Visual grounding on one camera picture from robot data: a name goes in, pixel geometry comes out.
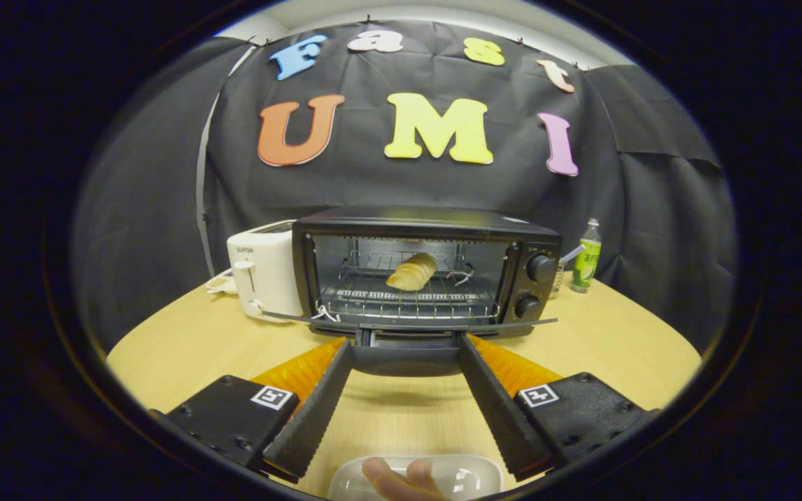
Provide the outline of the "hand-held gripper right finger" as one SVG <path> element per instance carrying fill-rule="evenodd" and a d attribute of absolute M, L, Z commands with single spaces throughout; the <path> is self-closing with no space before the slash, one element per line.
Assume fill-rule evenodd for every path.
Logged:
<path fill-rule="evenodd" d="M 459 368 L 507 470 L 517 481 L 582 463 L 642 431 L 660 409 L 644 409 L 590 373 L 559 378 L 543 367 L 528 383 L 497 365 L 503 349 L 469 334 L 459 339 Z"/>

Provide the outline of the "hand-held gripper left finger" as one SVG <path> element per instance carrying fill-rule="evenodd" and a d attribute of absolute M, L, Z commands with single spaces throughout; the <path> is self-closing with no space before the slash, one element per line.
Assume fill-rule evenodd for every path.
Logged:
<path fill-rule="evenodd" d="M 153 409 L 152 416 L 252 472 L 298 482 L 353 362 L 350 343 L 337 338 L 251 380 L 223 375 L 169 412 Z"/>

